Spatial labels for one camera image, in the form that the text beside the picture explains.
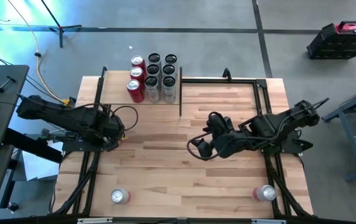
soda can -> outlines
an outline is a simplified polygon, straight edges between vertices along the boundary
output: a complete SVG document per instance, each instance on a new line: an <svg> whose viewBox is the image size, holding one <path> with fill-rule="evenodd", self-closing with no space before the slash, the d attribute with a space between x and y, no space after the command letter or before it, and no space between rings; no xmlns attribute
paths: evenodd
<svg viewBox="0 0 356 224"><path fill-rule="evenodd" d="M111 202L115 204L127 204L131 198L131 195L128 191L122 188L114 189L111 192Z"/></svg>
<svg viewBox="0 0 356 224"><path fill-rule="evenodd" d="M143 59L142 56L140 56L140 55L135 55L134 57L132 57L132 59L131 59L131 65L132 65L133 67L142 68L142 71L144 72L145 78L147 77L145 59Z"/></svg>
<svg viewBox="0 0 356 224"><path fill-rule="evenodd" d="M138 80L130 80L127 84L127 90L135 103L140 103L145 99L144 91Z"/></svg>
<svg viewBox="0 0 356 224"><path fill-rule="evenodd" d="M174 77L164 77L163 79L164 99L166 103L176 101L176 80Z"/></svg>
<svg viewBox="0 0 356 224"><path fill-rule="evenodd" d="M150 65L157 65L161 70L161 60L160 60L160 55L158 53L153 53L149 55L148 59Z"/></svg>
<svg viewBox="0 0 356 224"><path fill-rule="evenodd" d="M178 64L178 58L177 56L173 55L173 54L169 54L166 56L166 65L173 65L175 68L177 68Z"/></svg>
<svg viewBox="0 0 356 224"><path fill-rule="evenodd" d="M163 79L165 77L174 77L174 79L177 79L177 71L173 65L165 65L163 67Z"/></svg>
<svg viewBox="0 0 356 224"><path fill-rule="evenodd" d="M149 94L149 100L157 103L160 100L159 81L156 77L148 76L145 80L146 90Z"/></svg>
<svg viewBox="0 0 356 224"><path fill-rule="evenodd" d="M142 68L140 67L133 67L130 71L129 71L129 75L131 77L131 79L135 79L138 80L138 82L140 82L142 89L145 89L145 75L143 73Z"/></svg>
<svg viewBox="0 0 356 224"><path fill-rule="evenodd" d="M273 201L276 198L276 190L270 185L262 185L253 190L253 198L257 201Z"/></svg>
<svg viewBox="0 0 356 224"><path fill-rule="evenodd" d="M157 79L157 87L161 90L161 71L157 65L148 66L148 77L155 77Z"/></svg>

concrete floor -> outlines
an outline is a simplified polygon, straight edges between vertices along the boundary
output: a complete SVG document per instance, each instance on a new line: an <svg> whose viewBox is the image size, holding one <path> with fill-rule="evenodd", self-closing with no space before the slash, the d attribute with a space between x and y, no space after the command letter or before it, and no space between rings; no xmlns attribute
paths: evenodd
<svg viewBox="0 0 356 224"><path fill-rule="evenodd" d="M30 24L54 25L40 1L14 2ZM46 2L62 25L256 28L251 0ZM356 0L258 0L258 5L264 29L320 29L332 22L356 20ZM0 17L11 20L0 24L24 24L3 0L0 0ZM3 28L0 57L14 64L29 65L29 75L38 79L31 33ZM59 48L54 33L36 32L36 36L43 54L42 74L51 89L63 98L77 95L82 76L100 75L102 66L127 70L133 55L151 52L176 54L187 76L218 77L228 67L234 77L265 77L258 34L69 32L63 37L63 49ZM319 110L319 114L325 115L356 94L356 58L309 60L306 46L314 36L265 34L265 42L272 75L284 79L289 104L330 97ZM38 91L25 84L22 93L30 95ZM22 133L38 133L44 127L54 129L42 121L17 116L12 118L10 127ZM356 164L339 120L304 128L302 138L314 143L304 153L314 213L323 218L356 221L356 182L344 180L346 173L356 171ZM46 196L40 197L36 192L46 192ZM24 206L13 215L0 210L0 218L43 215L51 195L50 182L19 184L12 197Z"/></svg>

black can lid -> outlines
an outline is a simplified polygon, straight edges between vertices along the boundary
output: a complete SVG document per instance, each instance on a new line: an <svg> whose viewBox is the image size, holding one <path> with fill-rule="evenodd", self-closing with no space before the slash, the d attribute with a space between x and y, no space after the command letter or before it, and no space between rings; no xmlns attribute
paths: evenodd
<svg viewBox="0 0 356 224"><path fill-rule="evenodd" d="M176 84L176 80L175 80L175 78L172 78L172 77L165 77L163 80L163 84L166 87L172 87Z"/></svg>
<svg viewBox="0 0 356 224"><path fill-rule="evenodd" d="M157 85L157 78L155 77L147 77L145 79L145 85L149 87L153 87Z"/></svg>
<svg viewBox="0 0 356 224"><path fill-rule="evenodd" d="M163 67L163 72L164 74L167 74L167 75L171 75L175 72L176 68L174 68L174 66L172 65L165 65Z"/></svg>
<svg viewBox="0 0 356 224"><path fill-rule="evenodd" d="M177 56L175 56L175 55L167 55L166 56L166 62L167 63L176 63L177 62Z"/></svg>
<svg viewBox="0 0 356 224"><path fill-rule="evenodd" d="M159 67L157 65L149 65L148 66L148 73L149 74L154 75L157 72L159 72Z"/></svg>
<svg viewBox="0 0 356 224"><path fill-rule="evenodd" d="M149 61L152 63L156 63L160 61L160 55L158 53L153 53L149 55Z"/></svg>

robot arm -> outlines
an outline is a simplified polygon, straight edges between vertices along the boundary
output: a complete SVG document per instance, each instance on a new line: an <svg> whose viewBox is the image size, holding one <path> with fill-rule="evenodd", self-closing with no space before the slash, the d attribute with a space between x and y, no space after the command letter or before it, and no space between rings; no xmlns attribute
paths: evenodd
<svg viewBox="0 0 356 224"><path fill-rule="evenodd" d="M123 137L124 124L120 118L94 108L68 108L32 95L22 96L22 102L16 112L20 118L42 119L78 133L84 141L96 146L108 143L106 148L109 150L116 148L117 140Z"/></svg>
<svg viewBox="0 0 356 224"><path fill-rule="evenodd" d="M239 124L239 131L234 130L229 117L223 117L218 112L211 112L208 116L207 127L203 129L206 133L189 140L187 149L193 156L202 160L213 159L217 156L228 158L243 150L262 149L264 153L274 154L280 152L282 145L289 143L297 144L300 150L298 153L300 153L312 147L312 144L299 140L295 132L296 128L317 125L320 117L316 109L327 100L329 99L326 98L313 105L302 100L293 108L280 114L255 116ZM202 138L208 134L212 135L210 142ZM190 150L190 144L197 147L200 156ZM212 155L213 148L217 151L215 155Z"/></svg>

yellow cable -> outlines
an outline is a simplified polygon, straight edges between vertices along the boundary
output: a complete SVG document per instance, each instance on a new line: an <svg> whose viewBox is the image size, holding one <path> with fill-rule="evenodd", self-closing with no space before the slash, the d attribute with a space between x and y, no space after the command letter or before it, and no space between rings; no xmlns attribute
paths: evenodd
<svg viewBox="0 0 356 224"><path fill-rule="evenodd" d="M39 43L37 41L37 37L35 36L34 32L33 32L33 29L31 29L31 26L29 25L29 23L27 23L27 21L24 19L24 17L22 16L22 14L16 9L16 7L12 4L12 2L10 0L8 0L9 3L11 4L11 6L15 9L15 11L21 16L21 18L24 20L24 22L26 23L26 25L29 27L31 33L33 34L33 37L34 37L34 40L35 40L35 45L37 47L37 53L40 52L39 50ZM67 105L68 101L69 100L63 100L63 99L60 99L57 95L55 95L54 93L52 93L52 91L50 90L50 88L47 86L47 84L45 83L44 79L42 78L42 75L40 73L40 63L39 63L39 57L38 56L35 56L36 57L36 65L37 65L37 74L41 80L41 83L45 86L45 89L48 91L49 94L51 94L53 97L55 97L56 99L58 99L59 101L62 101L63 103L65 103Z"/></svg>

